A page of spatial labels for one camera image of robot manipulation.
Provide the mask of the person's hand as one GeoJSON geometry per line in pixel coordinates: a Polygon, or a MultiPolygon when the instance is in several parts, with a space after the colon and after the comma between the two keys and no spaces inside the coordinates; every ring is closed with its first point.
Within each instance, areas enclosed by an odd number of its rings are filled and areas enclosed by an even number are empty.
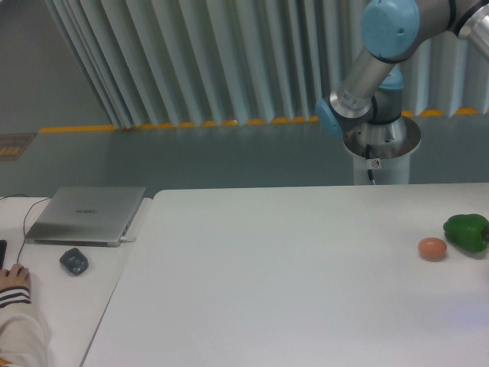
{"type": "Polygon", "coordinates": [[[1,270],[1,296],[31,296],[31,274],[28,268],[14,264],[10,270],[1,270]]]}

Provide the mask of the cream striped sleeve forearm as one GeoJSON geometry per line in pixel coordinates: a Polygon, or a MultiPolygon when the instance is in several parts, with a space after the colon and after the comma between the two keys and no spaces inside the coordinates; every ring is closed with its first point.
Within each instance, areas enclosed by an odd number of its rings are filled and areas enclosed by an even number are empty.
{"type": "Polygon", "coordinates": [[[1,290],[1,366],[47,366],[48,338],[26,287],[1,290]]]}

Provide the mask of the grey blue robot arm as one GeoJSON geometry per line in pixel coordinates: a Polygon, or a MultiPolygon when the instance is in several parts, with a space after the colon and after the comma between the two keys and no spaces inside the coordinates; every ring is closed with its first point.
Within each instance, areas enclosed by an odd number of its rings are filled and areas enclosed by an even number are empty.
{"type": "Polygon", "coordinates": [[[488,55],[486,1],[371,1],[361,19],[363,48],[344,80],[316,103],[321,126],[342,136],[374,117],[374,94],[393,68],[446,31],[488,55]]]}

